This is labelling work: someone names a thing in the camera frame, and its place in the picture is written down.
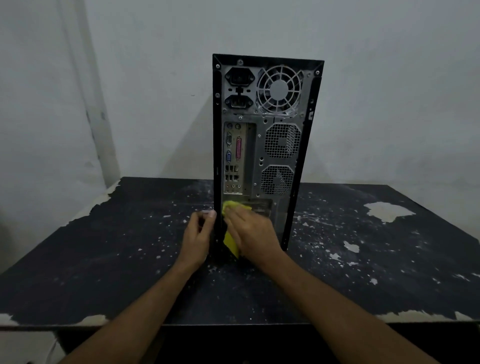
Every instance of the computer case back panel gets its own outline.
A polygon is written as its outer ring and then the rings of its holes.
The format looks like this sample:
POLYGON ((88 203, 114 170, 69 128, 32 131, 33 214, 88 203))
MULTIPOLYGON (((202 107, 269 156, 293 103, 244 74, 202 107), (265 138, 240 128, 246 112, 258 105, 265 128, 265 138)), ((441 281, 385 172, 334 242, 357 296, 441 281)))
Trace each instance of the computer case back panel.
MULTIPOLYGON (((271 219, 288 246, 324 61, 213 55, 214 208, 271 219)), ((218 214, 217 241, 226 225, 218 214)))

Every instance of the right hand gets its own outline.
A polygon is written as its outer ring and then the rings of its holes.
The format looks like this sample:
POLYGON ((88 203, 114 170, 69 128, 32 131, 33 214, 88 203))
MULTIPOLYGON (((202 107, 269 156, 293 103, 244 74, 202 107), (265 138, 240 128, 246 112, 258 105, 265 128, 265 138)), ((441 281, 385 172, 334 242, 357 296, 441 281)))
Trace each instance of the right hand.
POLYGON ((284 254, 270 219, 236 206, 226 208, 225 222, 240 253, 260 269, 284 254))

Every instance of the table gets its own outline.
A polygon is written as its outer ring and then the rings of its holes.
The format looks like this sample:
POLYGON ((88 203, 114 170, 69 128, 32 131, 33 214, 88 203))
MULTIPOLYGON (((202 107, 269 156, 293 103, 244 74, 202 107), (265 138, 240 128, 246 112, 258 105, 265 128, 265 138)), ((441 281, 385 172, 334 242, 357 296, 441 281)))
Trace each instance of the table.
MULTIPOLYGON (((3 329, 114 318, 173 264, 213 183, 124 177, 94 203, 0 276, 3 329)), ((287 252, 386 322, 480 320, 478 240, 389 186, 302 183, 287 252)), ((268 277, 216 246, 165 326, 303 323, 268 277)))

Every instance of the fan grill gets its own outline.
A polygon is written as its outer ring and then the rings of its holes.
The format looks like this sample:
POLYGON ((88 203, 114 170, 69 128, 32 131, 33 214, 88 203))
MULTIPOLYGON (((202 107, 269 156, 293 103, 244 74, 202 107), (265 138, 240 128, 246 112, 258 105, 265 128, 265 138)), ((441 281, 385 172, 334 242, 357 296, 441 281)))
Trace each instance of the fan grill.
POLYGON ((275 123, 267 130, 265 152, 272 158, 290 158, 299 149, 300 136, 295 124, 275 123))
POLYGON ((266 114, 290 115, 298 105, 303 73, 295 72, 288 66, 275 66, 262 70, 257 83, 257 107, 266 114), (272 97, 271 86, 276 81, 285 83, 286 95, 281 99, 272 97))
POLYGON ((284 194, 292 187, 293 171, 289 166, 270 165, 262 171, 261 182, 266 194, 284 194))

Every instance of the human arm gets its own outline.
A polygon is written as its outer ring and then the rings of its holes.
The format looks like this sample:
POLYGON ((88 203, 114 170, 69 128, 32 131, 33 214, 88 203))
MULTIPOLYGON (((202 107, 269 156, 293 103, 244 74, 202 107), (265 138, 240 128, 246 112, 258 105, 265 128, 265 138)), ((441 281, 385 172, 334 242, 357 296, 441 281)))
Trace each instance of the human arm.
POLYGON ((267 274, 312 322, 344 364, 436 363, 387 324, 300 268, 283 252, 269 219, 226 210, 240 252, 267 274))
POLYGON ((113 321, 66 356, 61 364, 139 362, 183 286, 205 261, 215 215, 213 210, 208 215, 194 212, 172 268, 113 321), (205 222, 200 227, 202 218, 205 222))

